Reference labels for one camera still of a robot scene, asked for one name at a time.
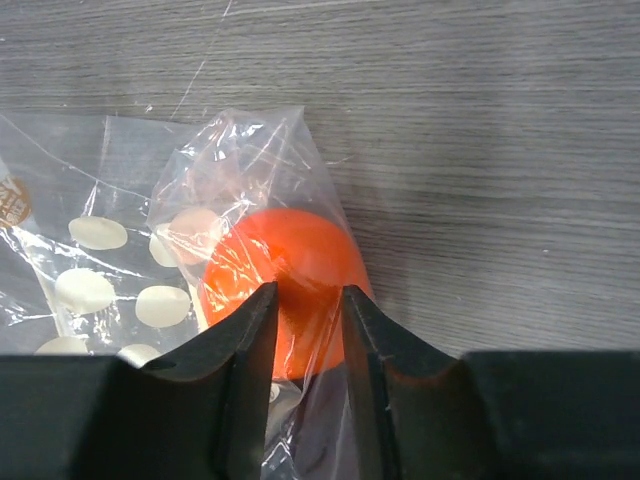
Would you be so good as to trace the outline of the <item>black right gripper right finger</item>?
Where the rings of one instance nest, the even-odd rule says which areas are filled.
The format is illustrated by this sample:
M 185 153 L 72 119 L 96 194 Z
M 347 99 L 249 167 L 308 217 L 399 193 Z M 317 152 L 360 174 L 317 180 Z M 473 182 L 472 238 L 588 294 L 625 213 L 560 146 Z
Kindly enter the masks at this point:
M 365 479 L 635 479 L 636 351 L 478 351 L 453 358 L 358 287 L 342 335 Z

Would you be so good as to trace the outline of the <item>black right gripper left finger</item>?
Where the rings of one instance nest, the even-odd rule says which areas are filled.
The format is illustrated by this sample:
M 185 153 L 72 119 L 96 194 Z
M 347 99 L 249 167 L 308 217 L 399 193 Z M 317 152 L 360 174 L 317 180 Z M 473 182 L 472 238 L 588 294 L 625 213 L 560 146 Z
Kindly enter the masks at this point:
M 278 288 L 142 367 L 116 356 L 1 360 L 5 479 L 256 479 Z

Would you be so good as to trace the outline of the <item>bright orange fake ball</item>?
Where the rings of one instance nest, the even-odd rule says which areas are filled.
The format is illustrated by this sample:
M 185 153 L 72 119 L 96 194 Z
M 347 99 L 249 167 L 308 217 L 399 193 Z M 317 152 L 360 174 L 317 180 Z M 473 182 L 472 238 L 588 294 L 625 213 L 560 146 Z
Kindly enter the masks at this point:
M 301 380 L 344 359 L 340 301 L 345 286 L 373 293 L 351 235 L 326 218 L 271 208 L 234 225 L 215 246 L 200 286 L 208 325 L 233 313 L 260 286 L 278 285 L 272 376 Z

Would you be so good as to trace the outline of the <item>clear polka dot zip bag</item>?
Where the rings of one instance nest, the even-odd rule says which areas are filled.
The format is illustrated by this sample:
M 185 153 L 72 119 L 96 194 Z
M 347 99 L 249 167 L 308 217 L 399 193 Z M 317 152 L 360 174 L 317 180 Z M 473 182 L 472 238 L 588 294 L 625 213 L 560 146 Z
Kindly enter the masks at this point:
M 213 327 L 199 291 L 215 246 L 271 208 L 322 216 L 355 241 L 299 107 L 195 126 L 3 114 L 1 360 L 142 367 L 182 346 Z M 272 376 L 256 479 L 359 475 L 344 359 L 301 380 Z

